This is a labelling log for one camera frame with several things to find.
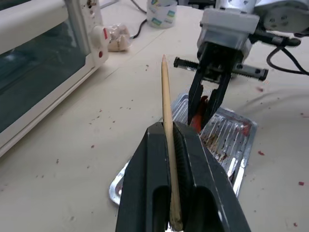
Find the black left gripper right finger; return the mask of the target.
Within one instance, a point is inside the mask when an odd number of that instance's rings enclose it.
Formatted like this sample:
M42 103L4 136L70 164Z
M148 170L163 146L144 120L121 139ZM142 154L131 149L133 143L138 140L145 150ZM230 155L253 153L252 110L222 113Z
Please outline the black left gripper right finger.
M183 230L249 232L227 174L196 130L175 122L173 134Z

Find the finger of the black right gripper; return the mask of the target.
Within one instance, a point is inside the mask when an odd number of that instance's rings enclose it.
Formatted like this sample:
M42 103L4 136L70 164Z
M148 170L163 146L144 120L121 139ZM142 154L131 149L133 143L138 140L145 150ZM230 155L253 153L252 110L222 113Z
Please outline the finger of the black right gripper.
M210 121L212 116L216 113L218 108L221 106L229 81L231 79L230 73L223 73L221 75L220 83L217 89L214 89L211 92L210 99L207 103L207 107L205 110L205 113L203 115L202 121L201 121L201 127L204 128L204 126Z
M189 90L189 98L188 98L188 124L190 124L193 120L193 117L198 112L198 106L201 100L202 92L203 92L203 85L202 80L205 76L205 73L208 72L210 68L209 63L205 64L198 64L197 71L195 73L193 82L191 84Z

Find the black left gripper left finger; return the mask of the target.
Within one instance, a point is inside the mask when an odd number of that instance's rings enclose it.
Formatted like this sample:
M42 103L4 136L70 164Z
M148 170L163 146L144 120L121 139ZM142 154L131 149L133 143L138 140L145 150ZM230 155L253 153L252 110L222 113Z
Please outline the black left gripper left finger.
M164 232L169 222L169 155L161 122L149 126L126 167L117 232Z

